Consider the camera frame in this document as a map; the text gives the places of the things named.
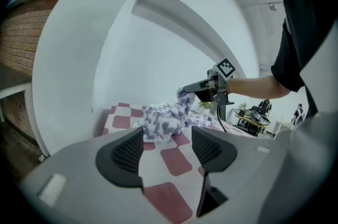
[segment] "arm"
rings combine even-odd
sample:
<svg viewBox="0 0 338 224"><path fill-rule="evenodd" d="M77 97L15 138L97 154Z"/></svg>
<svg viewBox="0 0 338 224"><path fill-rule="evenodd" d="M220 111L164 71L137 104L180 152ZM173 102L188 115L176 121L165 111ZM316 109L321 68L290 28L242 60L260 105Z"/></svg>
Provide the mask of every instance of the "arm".
<svg viewBox="0 0 338 224"><path fill-rule="evenodd" d="M290 90L282 86L274 76L268 76L252 79L232 78L227 83L227 93L260 99L275 99L288 95Z"/></svg>

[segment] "black shirt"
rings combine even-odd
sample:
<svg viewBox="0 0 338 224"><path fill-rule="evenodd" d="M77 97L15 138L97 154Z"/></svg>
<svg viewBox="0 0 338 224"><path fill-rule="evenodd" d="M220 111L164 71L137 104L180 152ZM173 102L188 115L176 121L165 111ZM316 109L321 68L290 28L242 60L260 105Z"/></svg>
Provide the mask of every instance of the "black shirt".
<svg viewBox="0 0 338 224"><path fill-rule="evenodd" d="M297 92L304 83L300 71L316 53L337 18L335 0L284 0L288 21L283 24L281 44L271 71L276 80ZM314 101L306 89L308 116L317 113Z"/></svg>
<svg viewBox="0 0 338 224"><path fill-rule="evenodd" d="M296 116L296 119L297 119L297 117L299 116L300 114L299 114L299 112L298 112L298 109L295 111L295 113L294 113L294 116Z"/></svg>
<svg viewBox="0 0 338 224"><path fill-rule="evenodd" d="M269 110L271 110L272 105L271 105L270 101L264 100L259 104L259 107L261 107L263 109L264 113L266 113Z"/></svg>

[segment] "person in background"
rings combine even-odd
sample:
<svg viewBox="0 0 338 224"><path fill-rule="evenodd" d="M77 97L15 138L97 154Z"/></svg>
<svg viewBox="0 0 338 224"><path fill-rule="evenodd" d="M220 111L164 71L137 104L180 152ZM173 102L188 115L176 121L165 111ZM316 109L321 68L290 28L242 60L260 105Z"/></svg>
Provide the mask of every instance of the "person in background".
<svg viewBox="0 0 338 224"><path fill-rule="evenodd" d="M260 104L259 107L263 109L263 114L266 116L270 115L270 111L272 108L272 104L269 99L263 100Z"/></svg>
<svg viewBox="0 0 338 224"><path fill-rule="evenodd" d="M297 125L298 123L304 121L305 113L303 111L303 105L299 104L297 110L294 113L294 117L291 120L291 125Z"/></svg>

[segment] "brick wall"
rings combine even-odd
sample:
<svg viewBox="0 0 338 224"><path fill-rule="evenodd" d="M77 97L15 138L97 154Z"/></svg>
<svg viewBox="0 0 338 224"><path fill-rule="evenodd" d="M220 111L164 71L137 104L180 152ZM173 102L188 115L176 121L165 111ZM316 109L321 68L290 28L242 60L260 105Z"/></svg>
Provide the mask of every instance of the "brick wall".
<svg viewBox="0 0 338 224"><path fill-rule="evenodd" d="M32 75L41 31L58 0L29 0L8 12L1 24L0 63Z"/></svg>
<svg viewBox="0 0 338 224"><path fill-rule="evenodd" d="M11 9L1 24L0 63L32 75L37 43L46 20L58 0L29 0ZM1 101L3 113L23 133L34 137L24 93Z"/></svg>

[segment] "checkered tablecloth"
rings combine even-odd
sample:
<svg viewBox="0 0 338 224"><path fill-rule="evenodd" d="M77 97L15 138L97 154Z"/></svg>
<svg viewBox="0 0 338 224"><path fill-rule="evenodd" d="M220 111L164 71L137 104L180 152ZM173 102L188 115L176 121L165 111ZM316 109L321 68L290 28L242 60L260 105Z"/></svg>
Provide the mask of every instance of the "checkered tablecloth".
<svg viewBox="0 0 338 224"><path fill-rule="evenodd" d="M143 116L145 108L125 103L112 106L103 135L132 128L134 122ZM214 122L210 128L223 131L217 119ZM228 133L254 138L222 123ZM191 128L183 135L173 135L167 143L144 143L139 163L138 173L143 179L146 198L174 224L196 218L200 201L203 169L191 145Z"/></svg>

